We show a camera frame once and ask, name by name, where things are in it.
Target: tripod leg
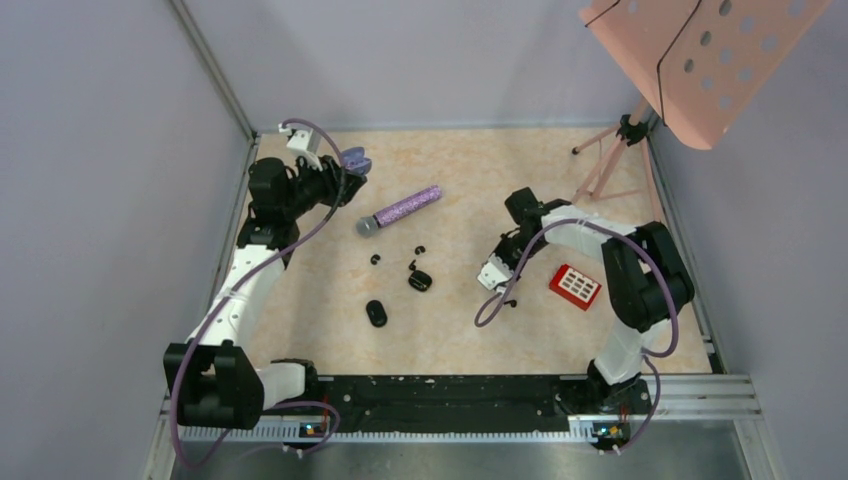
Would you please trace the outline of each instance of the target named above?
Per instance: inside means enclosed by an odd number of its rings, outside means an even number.
[[[583,180],[583,183],[577,188],[577,192],[571,197],[571,203],[577,203],[584,195],[588,193],[592,193],[589,190],[589,186],[592,185],[592,182],[598,177],[601,173],[601,169],[604,168],[607,164],[609,164],[614,158],[618,158],[621,156],[620,151],[623,150],[624,142],[620,141],[620,139],[616,139],[616,143],[610,145],[607,151],[604,153],[603,158],[598,160],[598,163],[595,164],[595,167],[592,168],[592,171],[589,172],[589,175],[586,175],[586,179]]]
[[[610,147],[609,162],[604,166],[604,171],[601,172],[601,176],[598,178],[598,184],[595,185],[595,189],[591,194],[592,198],[600,198],[604,187],[607,185],[607,181],[609,181],[609,177],[612,175],[613,170],[615,170],[616,165],[618,165],[618,161],[621,160],[621,154],[624,153],[624,149],[626,148],[627,140],[623,138],[619,139],[618,143]]]
[[[571,154],[577,155],[578,153],[582,152],[589,145],[591,145],[591,144],[593,144],[597,141],[600,141],[602,138],[606,137],[607,135],[609,135],[611,133],[614,133],[616,130],[618,130],[618,128],[619,128],[618,125],[611,126],[610,128],[608,128],[608,129],[604,130],[603,132],[595,135],[594,137],[590,138],[589,140],[586,140],[585,142],[581,143],[580,145],[572,148]]]

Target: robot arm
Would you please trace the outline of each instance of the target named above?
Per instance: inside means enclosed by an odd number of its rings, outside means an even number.
[[[230,297],[189,360],[180,386],[177,411],[180,425],[249,429],[273,405],[303,394],[307,378],[315,375],[310,362],[281,360],[256,370],[243,346],[253,336],[271,287],[285,272],[291,254],[276,258],[243,285],[249,271],[271,260],[300,237],[297,220],[322,203],[347,204],[367,181],[368,165],[347,168],[344,190],[340,167],[330,156],[318,157],[318,142],[307,130],[289,130],[287,144],[296,157],[295,169],[278,158],[264,158],[249,168],[249,215],[239,231],[233,262],[213,301],[217,306]],[[172,343],[163,364],[168,388],[173,392],[177,370],[185,358],[198,326],[185,343]]]
[[[643,226],[611,222],[587,214],[564,200],[543,204],[529,188],[514,192],[505,203],[519,227],[501,235],[501,241],[477,279],[486,289],[503,294],[530,239],[558,221],[578,219],[576,223],[548,230],[544,238],[531,247],[528,257],[554,244],[573,248],[603,262],[610,302],[617,319],[603,350],[589,364],[588,381],[593,404],[601,406],[611,402],[638,379],[643,348],[649,348],[668,328],[670,314],[656,278],[643,271],[636,253],[621,240],[591,229],[581,221],[591,221],[640,245],[660,267],[679,312],[692,300],[694,287],[668,229],[658,222]]]

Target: white wall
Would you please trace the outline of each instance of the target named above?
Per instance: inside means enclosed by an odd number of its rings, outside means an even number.
[[[751,374],[790,478],[844,478],[848,2],[836,1],[712,151],[659,160],[721,354]]]
[[[638,100],[589,0],[189,0],[259,130],[618,121]]]
[[[0,476],[141,474],[246,152],[164,0],[0,2]]]

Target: marble-patterned mat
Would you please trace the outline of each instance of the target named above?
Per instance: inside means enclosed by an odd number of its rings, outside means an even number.
[[[529,264],[514,298],[488,327],[474,315],[489,297],[476,281],[481,264],[514,227],[504,199],[530,186],[540,200],[571,197],[597,159],[597,148],[573,157],[571,148],[598,129],[438,130],[337,133],[339,146],[362,145],[374,161],[368,184],[312,240],[299,248],[275,285],[248,351],[257,367],[276,358],[305,358],[322,374],[583,373],[603,345],[613,311],[603,288],[588,312],[548,289],[562,263],[605,284],[603,266],[564,248],[548,247]],[[285,138],[262,138],[258,158],[293,158]],[[607,192],[641,187],[638,150],[628,149]],[[444,197],[364,239],[356,220],[429,185]],[[650,220],[646,195],[581,208],[630,223]],[[308,231],[326,213],[320,206],[299,222]],[[424,245],[426,253],[413,250]],[[369,259],[379,254],[377,266]],[[407,265],[433,277],[421,293],[407,284]],[[379,299],[389,316],[374,328],[365,304]],[[662,372],[709,372],[691,307],[682,312],[677,352],[657,360]],[[667,345],[661,338],[657,349]]]

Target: cable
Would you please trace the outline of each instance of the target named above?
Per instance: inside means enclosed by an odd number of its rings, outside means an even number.
[[[654,403],[651,405],[651,409],[648,410],[648,415],[645,417],[642,425],[639,425],[639,428],[636,429],[636,433],[630,437],[630,440],[628,440],[627,443],[620,447],[615,447],[615,450],[619,455],[630,449],[633,444],[636,443],[636,440],[645,433],[648,423],[650,423],[651,419],[654,418],[654,414],[657,413],[657,406],[660,404],[660,372],[657,370],[657,367],[654,366],[653,362],[651,362],[651,359],[648,358],[648,355],[642,355],[642,359],[645,360],[645,363],[648,364],[648,368],[650,368],[651,372],[654,374],[654,379],[657,383],[657,392],[654,394]]]
[[[642,247],[637,245],[636,242],[634,242],[633,240],[627,238],[626,236],[618,232],[614,232],[600,225],[596,225],[592,222],[585,221],[585,219],[579,218],[566,218],[563,220],[557,220],[556,222],[553,222],[547,227],[539,230],[536,235],[534,235],[533,238],[530,239],[530,243],[528,243],[527,246],[524,248],[524,253],[521,255],[521,259],[518,261],[518,265],[515,267],[515,272],[513,273],[512,278],[510,278],[509,282],[507,282],[506,290],[504,290],[503,295],[500,295],[501,301],[498,302],[494,311],[492,311],[492,313],[489,314],[489,316],[481,322],[480,317],[483,315],[483,312],[486,311],[486,308],[492,302],[494,302],[499,295],[496,294],[492,298],[488,299],[486,303],[484,303],[483,306],[480,307],[480,310],[477,311],[477,315],[474,317],[474,326],[478,328],[485,327],[486,325],[491,323],[492,320],[495,319],[495,316],[497,316],[498,312],[501,311],[507,299],[509,298],[510,292],[512,292],[512,289],[515,287],[518,278],[521,276],[521,272],[522,270],[524,270],[524,265],[527,263],[530,252],[533,251],[533,246],[536,245],[536,242],[538,242],[548,230],[562,225],[569,225],[573,223],[580,223],[581,225],[589,227],[597,232],[603,233],[604,235],[609,235],[610,237],[613,237],[617,240],[621,240],[625,245],[627,245],[634,252],[636,252],[636,254],[643,262],[645,262],[646,264],[648,264],[649,267],[651,267],[651,273],[653,273],[654,277],[656,277],[657,279],[657,284],[659,285],[660,290],[662,291],[663,298],[665,299],[666,306],[668,307],[669,316],[671,317],[671,343],[669,344],[668,348],[662,352],[652,352],[647,349],[643,351],[645,354],[656,358],[665,358],[671,355],[677,348],[677,342],[679,341],[680,332],[677,321],[677,309],[674,307],[674,300],[672,300],[671,298],[671,291],[668,288],[668,283],[666,283],[665,278],[662,276],[662,272],[660,272],[660,267],[657,266],[656,262],[654,262],[651,256],[648,255],[648,253],[643,250]]]
[[[339,165],[341,167],[341,168],[339,168],[339,170],[341,171],[341,177],[340,177],[340,180],[339,180],[339,191],[338,191],[338,194],[336,195],[335,201],[333,202],[333,206],[330,207],[330,211],[327,212],[327,214],[324,216],[324,218],[320,222],[318,222],[318,225],[316,225],[312,230],[309,231],[309,233],[304,235],[298,241],[296,241],[293,244],[289,245],[288,247],[280,250],[279,252],[272,255],[267,260],[260,263],[259,265],[254,267],[252,270],[250,270],[249,272],[244,274],[244,276],[241,277],[233,285],[232,289],[230,290],[230,293],[225,295],[223,298],[221,298],[221,301],[218,302],[218,304],[215,305],[215,307],[209,312],[209,314],[206,316],[206,319],[203,320],[203,323],[201,323],[200,329],[197,331],[197,335],[195,335],[195,337],[191,340],[191,342],[189,342],[188,349],[186,350],[186,353],[183,356],[182,362],[180,362],[180,367],[179,367],[179,369],[177,369],[177,375],[174,378],[174,386],[171,389],[171,411],[168,413],[168,421],[169,421],[169,424],[170,424],[169,426],[170,426],[170,430],[171,430],[171,444],[174,447],[174,453],[176,454],[177,460],[179,460],[180,463],[182,463],[188,469],[194,469],[194,468],[202,467],[206,462],[208,462],[209,459],[212,457],[212,455],[215,453],[215,451],[218,449],[218,447],[221,446],[221,442],[224,441],[224,437],[226,437],[227,434],[230,433],[230,430],[224,431],[221,434],[221,436],[218,437],[218,440],[216,440],[215,443],[212,445],[212,448],[210,448],[209,451],[206,453],[206,455],[197,463],[190,462],[189,459],[185,455],[185,451],[183,451],[183,445],[182,445],[182,442],[180,441],[180,436],[179,436],[180,435],[179,426],[177,425],[177,408],[179,408],[180,388],[182,387],[183,379],[185,378],[185,374],[186,374],[186,370],[188,370],[189,361],[191,360],[192,355],[194,355],[194,352],[197,350],[197,346],[200,343],[200,339],[202,339],[204,337],[204,335],[206,335],[206,331],[209,330],[209,326],[212,325],[212,322],[214,321],[214,319],[218,316],[219,313],[221,313],[221,310],[223,310],[224,307],[227,305],[227,303],[230,301],[230,299],[232,298],[232,295],[234,293],[236,293],[242,286],[244,286],[245,283],[250,281],[250,279],[253,278],[253,276],[256,275],[257,273],[259,273],[263,268],[267,267],[268,265],[274,263],[275,261],[277,261],[277,260],[285,257],[286,255],[288,255],[289,253],[293,252],[295,248],[306,243],[307,240],[312,238],[316,233],[318,233],[319,230],[324,228],[324,225],[326,225],[327,222],[330,220],[330,218],[332,218],[333,214],[336,213],[336,210],[338,209],[339,204],[341,203],[342,196],[344,195],[345,181],[347,180],[347,172],[346,172],[346,168],[345,168],[345,165],[344,165],[344,159],[342,158],[342,154],[341,154],[341,151],[339,150],[339,147],[336,146],[336,143],[333,141],[332,138],[330,138],[330,135],[327,134],[327,132],[325,132],[318,125],[315,125],[314,123],[312,123],[308,120],[303,120],[301,118],[290,118],[290,119],[286,120],[285,122],[283,122],[282,125],[285,127],[285,126],[292,124],[292,123],[297,123],[297,124],[304,125],[304,126],[311,128],[312,130],[317,132],[319,135],[321,135],[321,137],[323,137],[324,140],[326,140],[327,143],[330,145],[330,148],[333,149],[333,153],[336,155],[336,158],[339,159]],[[325,437],[325,439],[329,439],[329,437],[331,435],[332,435],[332,433],[330,435],[327,435]]]

